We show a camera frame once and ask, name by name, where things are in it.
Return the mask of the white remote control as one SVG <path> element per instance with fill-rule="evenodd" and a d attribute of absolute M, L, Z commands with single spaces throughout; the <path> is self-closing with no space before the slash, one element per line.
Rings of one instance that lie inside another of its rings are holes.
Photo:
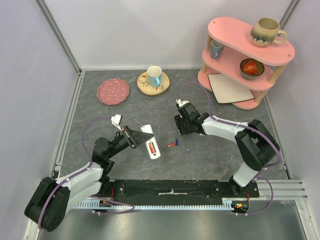
<path fill-rule="evenodd" d="M 140 130 L 143 133 L 153 134 L 153 137 L 145 142 L 145 146 L 151 160 L 155 160 L 160 158 L 161 153 L 158 146 L 158 143 L 155 138 L 155 134 L 153 132 L 152 126 L 150 124 L 146 124 L 140 127 Z"/>

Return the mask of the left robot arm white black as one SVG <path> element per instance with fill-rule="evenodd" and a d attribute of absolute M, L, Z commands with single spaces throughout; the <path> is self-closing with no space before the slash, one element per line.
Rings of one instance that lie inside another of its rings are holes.
<path fill-rule="evenodd" d="M 132 130 L 124 126 L 113 140 L 98 138 L 94 143 L 91 160 L 83 167 L 64 177 L 43 178 L 24 215 L 47 232 L 55 230 L 65 215 L 86 198 L 106 196 L 110 191 L 108 174 L 114 166 L 111 158 L 130 147 L 135 149 L 154 137 L 150 125 Z"/>

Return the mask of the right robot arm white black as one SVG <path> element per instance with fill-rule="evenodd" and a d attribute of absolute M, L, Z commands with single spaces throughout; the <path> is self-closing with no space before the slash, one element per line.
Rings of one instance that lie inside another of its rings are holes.
<path fill-rule="evenodd" d="M 200 114 L 189 101 L 176 101 L 179 114 L 174 117 L 180 135 L 216 136 L 237 144 L 243 163 L 230 179 L 229 191 L 235 197 L 247 191 L 247 185 L 274 156 L 281 158 L 280 146 L 265 125 L 253 121 L 235 122 L 205 112 Z"/>

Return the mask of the white square mat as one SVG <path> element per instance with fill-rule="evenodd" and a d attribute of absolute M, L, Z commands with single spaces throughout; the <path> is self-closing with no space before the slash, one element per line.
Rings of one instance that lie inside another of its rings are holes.
<path fill-rule="evenodd" d="M 249 88 L 223 74 L 209 74 L 208 80 L 219 104 L 237 103 L 254 98 Z"/>

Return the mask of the pink dotted plate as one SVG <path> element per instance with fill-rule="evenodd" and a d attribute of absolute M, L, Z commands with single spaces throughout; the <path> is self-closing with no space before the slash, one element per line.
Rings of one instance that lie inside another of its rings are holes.
<path fill-rule="evenodd" d="M 108 106 L 118 105 L 124 102 L 130 93 L 128 83 L 120 78 L 110 78 L 98 87 L 98 100 Z"/>

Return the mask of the beige leaf saucer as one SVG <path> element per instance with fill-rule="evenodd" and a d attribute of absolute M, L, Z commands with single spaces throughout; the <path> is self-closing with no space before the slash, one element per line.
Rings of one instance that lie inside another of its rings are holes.
<path fill-rule="evenodd" d="M 161 84 L 158 87 L 152 87 L 148 80 L 147 72 L 143 72 L 136 81 L 138 89 L 148 96 L 156 96 L 162 94 L 170 87 L 170 79 L 168 75 L 163 72 L 161 78 Z"/>

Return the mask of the light blue cup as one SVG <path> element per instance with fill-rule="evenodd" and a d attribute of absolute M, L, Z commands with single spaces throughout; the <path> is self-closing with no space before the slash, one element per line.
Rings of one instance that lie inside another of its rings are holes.
<path fill-rule="evenodd" d="M 147 69 L 147 79 L 150 85 L 154 88 L 158 88 L 162 82 L 162 69 L 159 66 L 150 66 Z"/>

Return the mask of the grey blue mug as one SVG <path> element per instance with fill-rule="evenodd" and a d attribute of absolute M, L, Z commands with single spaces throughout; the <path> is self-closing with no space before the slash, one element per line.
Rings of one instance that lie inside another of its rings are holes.
<path fill-rule="evenodd" d="M 212 39 L 210 42 L 210 57 L 212 59 L 218 59 L 224 49 L 224 44 Z"/>

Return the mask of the pink three-tier shelf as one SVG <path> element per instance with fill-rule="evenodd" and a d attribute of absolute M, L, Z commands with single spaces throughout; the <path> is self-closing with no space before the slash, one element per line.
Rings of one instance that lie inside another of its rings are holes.
<path fill-rule="evenodd" d="M 203 64 L 197 76 L 198 82 L 209 91 L 212 90 L 209 76 L 216 74 L 223 74 L 248 88 L 254 98 L 234 103 L 234 106 L 243 110 L 254 109 L 260 104 L 295 56 L 293 45 L 279 36 L 276 37 L 276 42 L 268 46 L 254 45 L 250 40 L 252 27 L 249 23 L 229 16 L 211 20 L 207 27 L 206 48 L 202 53 Z M 212 40 L 224 44 L 224 49 L 217 59 L 210 57 Z M 261 76 L 253 80 L 241 76 L 240 65 L 246 59 L 253 59 L 264 65 Z"/>

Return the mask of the orange red cup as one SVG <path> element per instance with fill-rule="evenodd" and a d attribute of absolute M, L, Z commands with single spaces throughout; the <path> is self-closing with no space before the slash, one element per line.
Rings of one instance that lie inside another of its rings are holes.
<path fill-rule="evenodd" d="M 248 75 L 257 75 L 258 74 L 258 67 L 254 60 L 249 60 L 242 66 L 242 70 Z"/>

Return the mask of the beige ceramic mug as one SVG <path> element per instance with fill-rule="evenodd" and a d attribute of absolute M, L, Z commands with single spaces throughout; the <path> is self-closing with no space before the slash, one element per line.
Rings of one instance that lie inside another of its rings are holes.
<path fill-rule="evenodd" d="M 280 29 L 279 22 L 267 17 L 259 19 L 250 31 L 251 42 L 258 47 L 284 43 L 287 37 L 287 32 Z"/>

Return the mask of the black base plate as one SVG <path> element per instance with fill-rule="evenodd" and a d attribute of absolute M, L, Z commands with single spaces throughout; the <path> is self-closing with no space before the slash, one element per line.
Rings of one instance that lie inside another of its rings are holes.
<path fill-rule="evenodd" d="M 260 196 L 251 182 L 239 188 L 219 180 L 139 180 L 117 179 L 104 182 L 97 193 L 117 202 L 135 206 L 221 205 L 223 198 L 247 199 Z"/>

